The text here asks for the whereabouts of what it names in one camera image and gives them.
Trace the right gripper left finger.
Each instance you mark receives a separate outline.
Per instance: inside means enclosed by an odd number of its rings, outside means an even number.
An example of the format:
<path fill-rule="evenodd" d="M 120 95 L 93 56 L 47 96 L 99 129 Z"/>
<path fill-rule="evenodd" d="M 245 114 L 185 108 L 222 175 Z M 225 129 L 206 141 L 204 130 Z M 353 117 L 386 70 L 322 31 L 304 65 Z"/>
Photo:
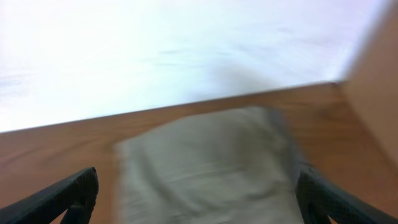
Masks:
<path fill-rule="evenodd" d="M 88 224 L 99 191 L 94 167 L 83 169 L 41 191 L 1 209 L 1 223 Z"/>

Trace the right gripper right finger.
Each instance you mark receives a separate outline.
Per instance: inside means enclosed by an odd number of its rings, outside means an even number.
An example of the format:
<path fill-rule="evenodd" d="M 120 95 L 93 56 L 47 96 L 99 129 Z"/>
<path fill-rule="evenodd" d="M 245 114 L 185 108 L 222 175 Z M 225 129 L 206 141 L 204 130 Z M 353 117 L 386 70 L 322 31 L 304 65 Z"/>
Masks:
<path fill-rule="evenodd" d="M 397 224 L 397 218 L 341 190 L 313 169 L 301 171 L 295 192 L 305 224 Z"/>

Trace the khaki shorts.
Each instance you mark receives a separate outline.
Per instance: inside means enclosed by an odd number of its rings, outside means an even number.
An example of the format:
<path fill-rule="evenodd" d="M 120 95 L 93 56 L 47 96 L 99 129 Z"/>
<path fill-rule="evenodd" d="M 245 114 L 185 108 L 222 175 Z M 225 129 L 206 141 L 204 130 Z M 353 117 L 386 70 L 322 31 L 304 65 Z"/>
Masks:
<path fill-rule="evenodd" d="M 119 223 L 302 223 L 302 155 L 275 109 L 187 116 L 115 146 Z"/>

